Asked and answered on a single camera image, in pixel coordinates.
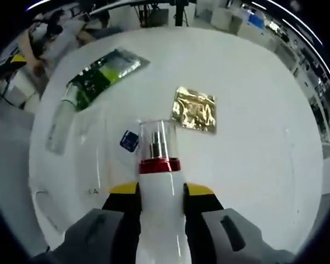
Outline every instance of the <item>white table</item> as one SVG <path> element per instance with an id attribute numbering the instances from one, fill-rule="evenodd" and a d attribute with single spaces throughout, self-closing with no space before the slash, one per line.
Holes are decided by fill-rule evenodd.
<path id="1" fill-rule="evenodd" d="M 217 135 L 177 131 L 185 177 L 213 189 L 225 208 L 235 209 L 257 225 L 274 249 L 298 252 L 314 223 L 321 196 L 323 157 L 314 116 L 292 74 L 273 53 L 221 32 L 143 29 L 98 40 L 64 58 L 34 122 L 30 147 L 33 191 L 47 190 L 71 223 L 106 199 L 105 193 L 94 198 L 86 194 L 91 181 L 100 177 L 96 168 L 103 163 L 98 155 L 105 144 L 103 124 L 94 126 L 99 137 L 93 137 L 95 147 L 85 153 L 88 158 L 83 162 L 74 157 L 73 132 L 62 157 L 48 152 L 45 143 L 67 82 L 117 47 L 151 63 L 100 95 L 96 104 L 107 110 L 97 118 L 106 118 L 108 129 L 135 118 L 169 118 L 179 86 L 216 96 Z M 112 159 L 116 158 L 108 158 L 104 165 Z M 88 175 L 81 175 L 81 170 Z M 114 182 L 110 185 L 134 178 L 129 170 L 111 176 Z M 53 234 L 36 209 L 54 248 L 63 238 Z"/>

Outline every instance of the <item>gold foil packet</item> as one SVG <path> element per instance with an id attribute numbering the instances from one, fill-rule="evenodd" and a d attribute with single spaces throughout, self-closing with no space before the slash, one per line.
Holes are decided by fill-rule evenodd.
<path id="1" fill-rule="evenodd" d="M 216 133 L 215 97 L 180 87 L 176 91 L 171 119 L 185 128 Z"/>

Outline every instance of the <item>office desk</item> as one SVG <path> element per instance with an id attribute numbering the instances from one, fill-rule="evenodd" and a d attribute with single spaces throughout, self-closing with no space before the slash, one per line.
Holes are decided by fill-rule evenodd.
<path id="1" fill-rule="evenodd" d="M 117 47 L 151 63 L 96 100 L 93 107 L 99 110 L 90 115 L 92 120 L 86 119 L 95 133 L 89 137 L 94 147 L 84 152 L 88 161 L 76 157 L 75 123 L 64 155 L 48 152 L 48 131 L 66 84 Z M 116 142 L 109 135 L 130 120 L 169 118 L 179 86 L 217 100 L 216 135 L 177 130 L 187 181 L 211 188 L 225 208 L 235 209 L 258 226 L 274 249 L 298 252 L 321 197 L 323 157 L 318 128 L 302 91 L 273 53 L 221 32 L 187 27 L 142 29 L 100 39 L 67 55 L 51 77 L 36 114 L 30 147 L 33 191 L 48 191 L 71 224 L 100 207 L 108 188 L 136 177 L 134 170 L 118 166 L 122 161 L 113 152 L 102 156 L 103 148 Z M 107 168 L 99 170 L 102 165 Z M 106 177 L 107 184 L 99 188 L 100 177 Z M 91 186 L 97 194 L 89 195 Z M 63 237 L 53 235 L 53 228 L 36 209 L 46 239 L 55 248 Z"/>

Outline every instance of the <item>ceiling light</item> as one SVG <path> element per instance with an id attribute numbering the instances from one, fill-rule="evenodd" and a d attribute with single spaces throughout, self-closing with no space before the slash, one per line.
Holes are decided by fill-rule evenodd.
<path id="1" fill-rule="evenodd" d="M 295 16 L 291 11 L 287 10 L 286 8 L 284 8 L 283 6 L 279 5 L 278 3 L 275 3 L 272 0 L 266 0 L 266 1 L 274 4 L 277 7 L 280 7 L 282 10 L 284 10 L 285 12 L 287 12 L 288 14 L 290 14 L 291 16 L 293 16 L 293 18 L 297 19 L 297 21 L 299 23 L 301 23 L 303 26 L 305 26 L 313 34 L 313 36 L 320 42 L 320 44 L 323 45 L 323 42 L 321 42 L 321 40 L 317 37 L 317 35 L 302 20 L 300 20 L 297 16 Z"/>
<path id="2" fill-rule="evenodd" d="M 261 9 L 266 10 L 266 7 L 264 7 L 264 6 L 260 5 L 260 4 L 257 4 L 256 2 L 252 2 L 252 4 L 254 4 L 257 7 L 260 7 Z"/>
<path id="3" fill-rule="evenodd" d="M 28 10 L 30 10 L 30 9 L 32 9 L 32 8 L 35 8 L 35 7 L 39 6 L 40 4 L 44 4 L 44 3 L 46 3 L 46 2 L 49 2 L 49 1 L 50 1 L 50 0 L 42 0 L 42 1 L 38 2 L 38 3 L 35 3 L 35 4 L 31 5 L 30 7 L 28 7 L 28 8 L 26 9 L 26 11 L 28 11 Z"/>
<path id="4" fill-rule="evenodd" d="M 282 19 L 290 28 L 292 28 L 298 35 L 301 36 L 302 39 L 304 39 L 305 42 L 307 42 L 307 44 L 310 46 L 310 48 L 315 52 L 315 54 L 318 56 L 318 58 L 321 60 L 321 62 L 324 64 L 325 69 L 329 72 L 330 75 L 330 69 L 329 67 L 326 65 L 325 61 L 323 60 L 323 58 L 321 57 L 321 55 L 317 52 L 317 50 L 314 48 L 314 46 L 312 45 L 312 43 L 309 42 L 309 40 L 301 33 L 299 32 L 295 27 L 293 27 L 290 23 L 288 23 L 285 19 Z"/>

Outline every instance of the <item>clear plastic cap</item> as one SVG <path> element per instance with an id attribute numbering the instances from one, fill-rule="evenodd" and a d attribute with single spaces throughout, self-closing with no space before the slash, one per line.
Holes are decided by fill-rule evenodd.
<path id="1" fill-rule="evenodd" d="M 140 124 L 139 161 L 178 158 L 175 124 L 170 120 Z"/>

